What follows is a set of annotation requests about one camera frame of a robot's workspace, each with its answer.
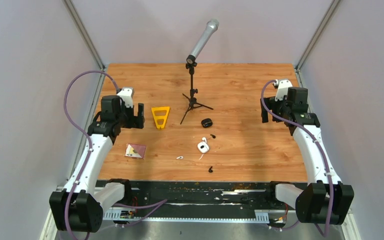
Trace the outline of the white earbud charging case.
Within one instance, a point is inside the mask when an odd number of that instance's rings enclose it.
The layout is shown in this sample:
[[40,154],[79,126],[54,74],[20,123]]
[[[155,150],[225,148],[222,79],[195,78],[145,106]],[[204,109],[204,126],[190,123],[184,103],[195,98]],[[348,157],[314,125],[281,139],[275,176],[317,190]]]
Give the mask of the white earbud charging case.
[[207,142],[201,141],[197,144],[198,150],[202,153],[205,154],[210,150],[210,146],[208,145]]

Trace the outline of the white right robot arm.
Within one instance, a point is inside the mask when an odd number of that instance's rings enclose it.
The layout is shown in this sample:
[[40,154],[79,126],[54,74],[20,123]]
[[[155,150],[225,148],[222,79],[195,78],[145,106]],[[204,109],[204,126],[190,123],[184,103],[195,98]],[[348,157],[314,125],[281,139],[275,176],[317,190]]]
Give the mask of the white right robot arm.
[[342,225],[354,199],[354,189],[336,174],[323,144],[321,124],[308,111],[308,89],[279,88],[281,96],[261,97],[261,118],[283,122],[300,150],[307,173],[307,186],[272,181],[266,204],[278,209],[284,203],[295,209],[301,223]]

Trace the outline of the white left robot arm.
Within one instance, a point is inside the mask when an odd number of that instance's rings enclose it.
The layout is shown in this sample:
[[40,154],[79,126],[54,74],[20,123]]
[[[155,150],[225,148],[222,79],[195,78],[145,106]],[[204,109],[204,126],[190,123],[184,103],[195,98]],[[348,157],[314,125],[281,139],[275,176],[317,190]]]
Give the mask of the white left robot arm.
[[129,206],[133,201],[131,183],[127,179],[112,178],[95,191],[98,176],[116,138],[125,129],[143,129],[145,105],[136,107],[118,95],[107,95],[100,101],[100,111],[83,133],[87,143],[81,159],[61,191],[54,191],[49,205],[59,231],[96,233],[102,225],[104,213],[115,204]]

